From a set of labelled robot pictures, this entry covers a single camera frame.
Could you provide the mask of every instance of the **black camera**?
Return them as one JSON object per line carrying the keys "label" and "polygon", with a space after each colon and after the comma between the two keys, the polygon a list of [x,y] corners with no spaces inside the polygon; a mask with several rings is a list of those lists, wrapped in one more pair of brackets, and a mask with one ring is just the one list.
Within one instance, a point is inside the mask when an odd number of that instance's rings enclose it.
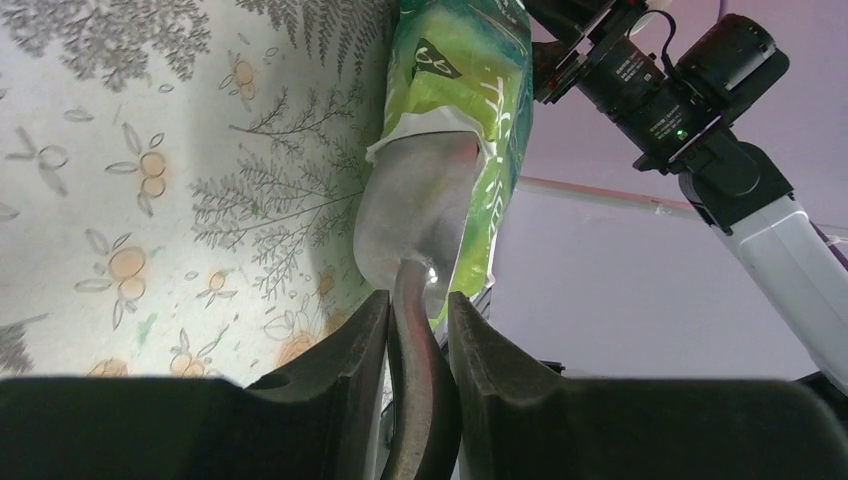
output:
{"label": "black camera", "polygon": [[[791,194],[768,157],[730,132],[789,68],[789,58],[763,27],[725,15],[674,65],[667,52],[674,18],[649,10],[644,0],[524,3],[557,38],[533,43],[536,100],[555,103],[576,86],[642,151],[634,168],[679,175],[683,193],[708,224],[727,231],[756,208]],[[662,69],[656,55],[629,39],[649,13],[669,22]],[[591,48],[581,53],[584,39]]]}

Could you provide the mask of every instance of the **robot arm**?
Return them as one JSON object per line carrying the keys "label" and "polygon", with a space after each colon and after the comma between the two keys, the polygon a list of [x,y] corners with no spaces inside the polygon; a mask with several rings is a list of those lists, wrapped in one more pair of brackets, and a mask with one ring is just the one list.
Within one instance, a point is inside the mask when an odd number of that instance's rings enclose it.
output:
{"label": "robot arm", "polygon": [[[639,171],[677,175],[704,221],[736,256],[831,382],[848,394],[848,266],[832,252],[793,188],[732,123],[788,69],[760,25],[726,15],[663,70],[627,38],[648,10],[631,0],[525,1],[558,41],[534,44],[536,99],[576,86],[643,152]],[[577,45],[588,38],[587,53]]]}

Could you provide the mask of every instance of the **green plastic packaging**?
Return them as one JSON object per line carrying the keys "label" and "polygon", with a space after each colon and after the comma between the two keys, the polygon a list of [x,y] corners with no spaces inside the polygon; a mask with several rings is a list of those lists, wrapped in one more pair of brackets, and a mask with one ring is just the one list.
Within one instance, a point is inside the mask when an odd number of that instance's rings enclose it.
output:
{"label": "green plastic packaging", "polygon": [[493,281],[495,235],[533,122],[532,60],[530,19],[518,0],[400,1],[384,130],[369,158],[409,135],[477,133],[485,164],[450,291],[471,296]]}

